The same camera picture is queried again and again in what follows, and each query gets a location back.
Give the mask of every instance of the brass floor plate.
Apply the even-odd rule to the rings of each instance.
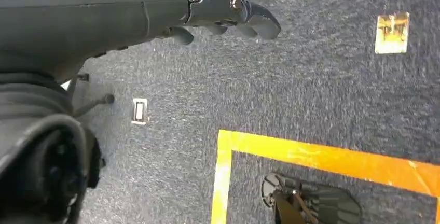
[[[377,18],[376,54],[405,53],[408,46],[409,13]]]

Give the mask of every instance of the white object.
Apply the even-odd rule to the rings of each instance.
[[[68,82],[66,82],[66,83],[63,83],[63,84],[61,84],[61,87],[62,87],[62,88],[64,88],[64,90],[67,90],[67,88],[68,88],[69,84],[70,84],[70,81],[68,81]]]
[[[133,109],[133,117],[131,119],[131,122],[133,124],[146,125],[148,121],[147,118],[148,100],[141,98],[134,98],[133,106],[134,109]]]

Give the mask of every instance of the small white rectangle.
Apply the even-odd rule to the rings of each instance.
[[[142,119],[142,116],[144,115],[144,104],[142,103],[136,103],[136,119]]]
[[[148,100],[142,98],[133,99],[133,116],[131,122],[133,124],[147,124],[147,106]]]

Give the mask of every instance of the yellow tape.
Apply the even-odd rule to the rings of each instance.
[[[225,130],[218,133],[217,150],[212,224],[226,223],[233,150],[440,198],[440,166],[428,163]]]
[[[214,192],[211,224],[225,224],[228,208],[229,181],[231,177],[232,149],[227,133],[220,131],[217,142]]]
[[[440,224],[440,197],[437,198],[437,221],[435,223]]]

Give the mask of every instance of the square floor marker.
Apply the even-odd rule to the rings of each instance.
[[[407,12],[378,16],[376,54],[405,53],[408,46],[408,29]]]
[[[148,100],[141,98],[133,99],[133,116],[131,122],[133,124],[147,124],[147,106]]]

